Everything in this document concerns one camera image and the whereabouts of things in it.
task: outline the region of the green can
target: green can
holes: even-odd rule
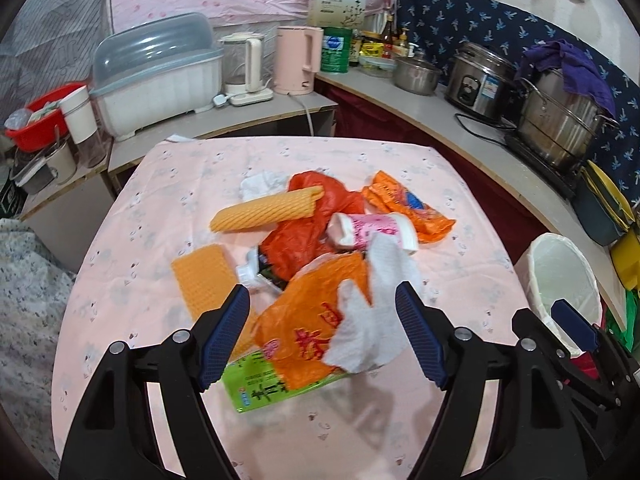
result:
[[[325,27],[322,37],[322,72],[345,73],[349,70],[350,28]]]

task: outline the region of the white trash bin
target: white trash bin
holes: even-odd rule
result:
[[[551,307],[557,300],[567,300],[589,324],[600,324],[600,294],[584,255],[569,238],[545,233],[533,240],[514,269],[530,309],[564,343],[571,357],[582,355],[584,352],[551,319]]]

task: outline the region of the purple towel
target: purple towel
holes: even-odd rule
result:
[[[538,72],[561,68],[566,92],[591,97],[610,117],[616,116],[616,105],[606,81],[601,78],[593,61],[571,43],[559,40],[532,46],[522,54],[522,58],[516,79],[522,76],[522,67],[529,64]]]

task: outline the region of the yellow plastic bin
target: yellow plastic bin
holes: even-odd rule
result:
[[[640,240],[633,229],[611,248],[611,259],[626,290],[640,284]]]

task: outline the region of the beige box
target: beige box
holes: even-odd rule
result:
[[[367,0],[309,0],[312,27],[360,28]]]

